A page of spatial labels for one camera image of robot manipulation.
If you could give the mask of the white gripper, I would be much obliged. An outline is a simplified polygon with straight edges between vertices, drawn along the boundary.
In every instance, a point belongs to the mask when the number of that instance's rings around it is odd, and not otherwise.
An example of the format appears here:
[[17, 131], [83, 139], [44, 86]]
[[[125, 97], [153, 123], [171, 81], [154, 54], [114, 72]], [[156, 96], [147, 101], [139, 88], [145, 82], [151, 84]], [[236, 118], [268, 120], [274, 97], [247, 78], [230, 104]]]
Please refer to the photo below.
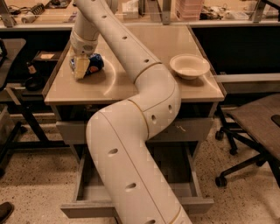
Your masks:
[[[75, 55], [91, 55], [98, 44], [98, 40], [85, 40], [75, 31], [71, 32], [70, 42]], [[88, 56], [75, 56], [73, 58], [74, 69], [73, 75], [76, 80], [83, 79], [88, 70], [90, 60]]]

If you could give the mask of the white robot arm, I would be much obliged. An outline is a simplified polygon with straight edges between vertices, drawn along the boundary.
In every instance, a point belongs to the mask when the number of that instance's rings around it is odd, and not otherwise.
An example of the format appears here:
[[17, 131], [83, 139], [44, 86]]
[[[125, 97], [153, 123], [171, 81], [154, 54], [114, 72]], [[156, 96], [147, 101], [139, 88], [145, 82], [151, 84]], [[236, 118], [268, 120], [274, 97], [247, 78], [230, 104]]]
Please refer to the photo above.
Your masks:
[[74, 52], [92, 53], [103, 37], [137, 89], [96, 112], [86, 127], [88, 150], [122, 224], [192, 224], [145, 144], [177, 116], [178, 83], [106, 0], [76, 0], [76, 5]]

